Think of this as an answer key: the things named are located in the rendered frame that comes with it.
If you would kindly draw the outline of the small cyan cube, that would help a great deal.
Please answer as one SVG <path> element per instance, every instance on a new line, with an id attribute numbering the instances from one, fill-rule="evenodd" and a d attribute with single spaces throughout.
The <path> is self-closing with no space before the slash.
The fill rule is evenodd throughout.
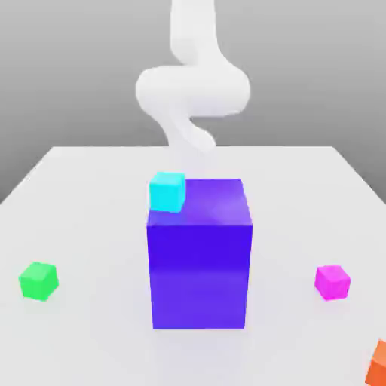
<path id="1" fill-rule="evenodd" d="M 186 197 L 183 173 L 157 172 L 149 184 L 150 210 L 178 213 Z"/>

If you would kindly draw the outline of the small green cube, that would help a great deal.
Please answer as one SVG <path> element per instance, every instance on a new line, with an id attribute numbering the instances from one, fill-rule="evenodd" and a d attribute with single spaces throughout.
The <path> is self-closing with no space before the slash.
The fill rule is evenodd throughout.
<path id="1" fill-rule="evenodd" d="M 24 297 L 46 301 L 59 286 L 57 268 L 41 262 L 32 262 L 19 276 L 21 292 Z"/>

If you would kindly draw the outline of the large purple box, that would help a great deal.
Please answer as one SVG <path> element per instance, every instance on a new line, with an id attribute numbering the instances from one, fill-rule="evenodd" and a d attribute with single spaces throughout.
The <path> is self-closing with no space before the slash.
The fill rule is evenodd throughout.
<path id="1" fill-rule="evenodd" d="M 253 221 L 240 179 L 189 179 L 178 213 L 146 226 L 156 329 L 245 326 Z"/>

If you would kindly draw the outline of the small orange cube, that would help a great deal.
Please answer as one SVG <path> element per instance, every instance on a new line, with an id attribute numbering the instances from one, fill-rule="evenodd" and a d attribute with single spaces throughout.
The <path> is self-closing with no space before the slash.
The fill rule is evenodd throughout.
<path id="1" fill-rule="evenodd" d="M 386 341 L 379 339 L 369 364 L 365 383 L 386 386 Z"/>

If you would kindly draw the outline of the small magenta cube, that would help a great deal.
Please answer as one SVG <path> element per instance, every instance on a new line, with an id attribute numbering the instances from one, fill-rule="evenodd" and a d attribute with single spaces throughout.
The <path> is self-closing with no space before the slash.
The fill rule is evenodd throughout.
<path id="1" fill-rule="evenodd" d="M 350 276 L 340 265 L 317 267 L 314 287 L 325 301 L 346 299 L 351 285 Z"/>

